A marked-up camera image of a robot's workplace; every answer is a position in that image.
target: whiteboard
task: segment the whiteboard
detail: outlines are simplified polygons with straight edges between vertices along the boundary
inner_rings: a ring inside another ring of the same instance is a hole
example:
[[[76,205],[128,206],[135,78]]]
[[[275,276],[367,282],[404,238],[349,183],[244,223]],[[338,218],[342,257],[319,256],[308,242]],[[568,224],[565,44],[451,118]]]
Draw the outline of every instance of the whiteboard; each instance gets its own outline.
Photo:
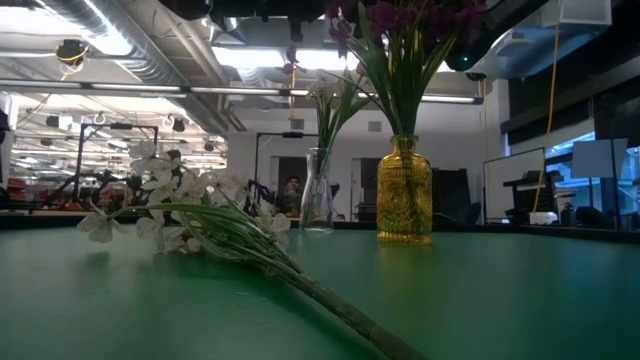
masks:
[[[513,208],[513,193],[511,187],[504,187],[503,183],[522,179],[527,171],[546,170],[544,154],[544,148],[539,148],[484,163],[486,219],[507,218],[505,211]]]

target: table surface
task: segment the table surface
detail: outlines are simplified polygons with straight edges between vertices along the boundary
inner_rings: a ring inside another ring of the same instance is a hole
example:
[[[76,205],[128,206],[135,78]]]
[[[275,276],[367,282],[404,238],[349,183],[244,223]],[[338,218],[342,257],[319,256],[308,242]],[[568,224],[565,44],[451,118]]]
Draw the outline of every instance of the table surface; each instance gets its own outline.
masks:
[[[375,359],[366,341],[276,279],[131,235],[0,232],[0,359]],[[640,358],[640,247],[534,235],[373,231],[290,252],[429,359]]]

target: yellow glass vase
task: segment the yellow glass vase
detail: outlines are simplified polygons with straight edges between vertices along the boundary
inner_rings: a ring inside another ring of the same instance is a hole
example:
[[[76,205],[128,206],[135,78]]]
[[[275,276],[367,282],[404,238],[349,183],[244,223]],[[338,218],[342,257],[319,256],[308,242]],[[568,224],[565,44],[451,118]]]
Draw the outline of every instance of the yellow glass vase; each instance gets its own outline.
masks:
[[[378,165],[378,241],[431,244],[431,165],[415,154],[418,138],[394,136],[393,154]]]

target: person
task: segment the person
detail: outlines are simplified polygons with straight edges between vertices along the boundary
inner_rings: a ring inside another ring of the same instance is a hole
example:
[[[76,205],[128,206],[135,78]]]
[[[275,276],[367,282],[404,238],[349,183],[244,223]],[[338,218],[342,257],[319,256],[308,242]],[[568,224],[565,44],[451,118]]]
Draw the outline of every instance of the person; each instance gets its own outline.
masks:
[[[274,211],[287,217],[299,217],[302,204],[302,182],[297,176],[290,176],[284,187],[284,194],[276,197]]]

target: fluorescent light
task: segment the fluorescent light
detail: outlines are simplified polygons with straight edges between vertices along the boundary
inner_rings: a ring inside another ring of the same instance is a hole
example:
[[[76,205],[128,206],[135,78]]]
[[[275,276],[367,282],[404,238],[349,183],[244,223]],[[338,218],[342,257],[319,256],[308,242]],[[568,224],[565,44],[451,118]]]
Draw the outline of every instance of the fluorescent light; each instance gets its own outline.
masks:
[[[53,89],[80,89],[81,85],[79,83],[74,82],[64,82],[64,81],[37,81],[37,80],[0,80],[1,86],[30,86],[30,87],[42,87],[42,88],[53,88]]]
[[[129,84],[93,84],[98,90],[132,90],[132,91],[180,91],[179,86],[164,85],[129,85]]]
[[[194,93],[230,94],[230,95],[280,95],[278,89],[248,89],[222,87],[192,87]]]
[[[111,144],[113,146],[117,146],[117,147],[123,148],[123,149],[127,149],[129,147],[129,144],[127,144],[124,141],[120,141],[120,140],[109,140],[109,141],[107,141],[107,144]]]
[[[236,69],[254,69],[258,67],[282,67],[284,58],[280,50],[273,48],[248,49],[248,48],[223,48],[213,47],[216,58],[222,65],[232,66]],[[296,58],[300,66],[307,69],[355,70],[358,59],[353,54],[344,58],[338,57],[337,50],[325,49],[298,49]],[[438,72],[453,72],[446,63],[442,63]]]
[[[338,57],[337,50],[322,49],[299,49],[296,52],[296,58],[300,61],[300,66],[306,69],[323,69],[323,70],[355,70],[358,66],[358,59],[352,54],[344,58]]]
[[[213,47],[212,49],[221,65],[233,66],[239,69],[284,66],[284,58],[279,50],[227,49],[221,47]]]
[[[38,160],[34,159],[34,158],[24,158],[24,159],[16,159],[17,161],[22,161],[23,163],[27,163],[27,164],[37,164]]]
[[[364,99],[367,97],[364,93],[358,93],[358,97]],[[476,99],[472,97],[464,96],[444,96],[444,95],[424,95],[422,97],[423,102],[435,102],[435,103],[449,103],[449,104],[473,104]]]
[[[309,93],[309,90],[295,90],[295,89],[293,89],[293,90],[289,91],[289,94],[291,94],[291,96],[307,96],[308,93]]]
[[[193,159],[193,160],[224,160],[220,155],[182,155],[183,159]]]
[[[473,104],[475,102],[475,99],[470,97],[424,95],[422,97],[422,101],[454,103],[454,104]]]
[[[100,135],[100,136],[102,136],[102,137],[104,137],[104,138],[107,138],[107,139],[110,139],[110,138],[111,138],[111,135],[107,134],[107,133],[106,133],[106,132],[104,132],[104,131],[96,131],[96,135]]]

